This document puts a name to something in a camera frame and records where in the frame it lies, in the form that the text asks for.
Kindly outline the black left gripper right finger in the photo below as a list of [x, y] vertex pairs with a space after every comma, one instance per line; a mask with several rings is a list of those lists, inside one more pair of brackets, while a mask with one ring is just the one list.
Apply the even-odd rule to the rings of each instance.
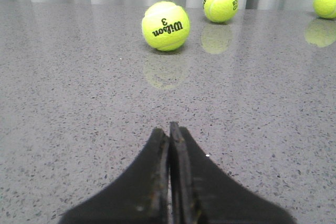
[[170, 172], [174, 223], [294, 223], [219, 169], [176, 122], [170, 124]]

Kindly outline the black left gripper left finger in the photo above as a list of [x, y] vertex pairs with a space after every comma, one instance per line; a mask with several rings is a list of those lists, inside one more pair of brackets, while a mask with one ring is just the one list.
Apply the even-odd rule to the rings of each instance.
[[133, 163], [60, 223], [167, 223], [168, 152], [168, 137], [154, 129]]

